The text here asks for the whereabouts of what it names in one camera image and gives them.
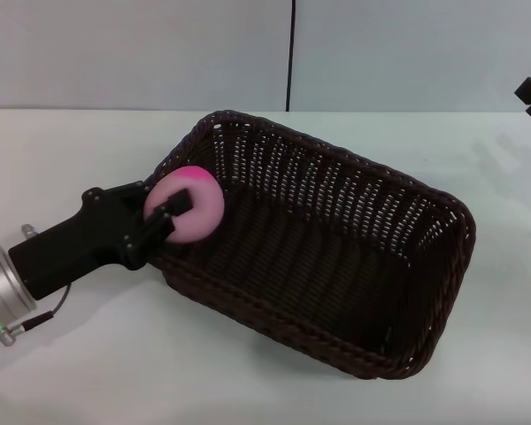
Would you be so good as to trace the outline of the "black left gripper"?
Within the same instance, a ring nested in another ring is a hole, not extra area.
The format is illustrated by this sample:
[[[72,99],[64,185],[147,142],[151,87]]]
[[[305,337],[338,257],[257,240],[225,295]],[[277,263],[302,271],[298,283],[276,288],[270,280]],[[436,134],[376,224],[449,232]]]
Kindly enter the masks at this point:
[[[193,208],[189,191],[181,189],[164,195],[144,218],[149,193],[150,185],[142,181],[88,189],[73,217],[10,248],[10,260],[32,298],[43,299],[106,265],[144,267],[150,252],[176,230],[173,217]]]

